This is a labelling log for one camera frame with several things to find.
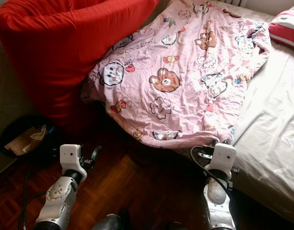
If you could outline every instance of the wall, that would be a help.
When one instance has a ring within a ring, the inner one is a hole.
[[[0,134],[16,118],[35,113],[35,108],[16,77],[0,42]],[[0,153],[0,172],[14,159]]]
[[[294,6],[294,0],[247,0],[246,3],[248,9],[274,16],[292,6]]]

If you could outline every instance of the parquet floor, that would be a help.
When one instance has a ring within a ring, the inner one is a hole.
[[[68,229],[89,230],[106,214],[127,207],[134,230],[163,230],[172,221],[203,230],[200,196],[205,178],[195,165],[172,151],[140,144],[108,118],[103,124],[109,126],[82,135],[86,150],[97,144],[103,149],[80,185]],[[30,167],[28,197],[46,191],[61,176],[58,162],[46,168],[32,165],[27,159],[19,160],[0,175],[0,230],[17,229],[24,177]],[[294,230],[294,225],[241,192],[234,191],[233,196],[239,206],[240,230]],[[43,203],[41,197],[28,206],[28,230]]]

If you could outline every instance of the striped pillow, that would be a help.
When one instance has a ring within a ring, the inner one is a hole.
[[[271,39],[294,47],[294,6],[279,13],[269,25]]]

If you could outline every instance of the pink comforter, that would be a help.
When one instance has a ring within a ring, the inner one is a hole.
[[[214,2],[173,0],[108,51],[81,97],[103,101],[110,116],[149,146],[231,142],[248,83],[269,50],[266,24]]]

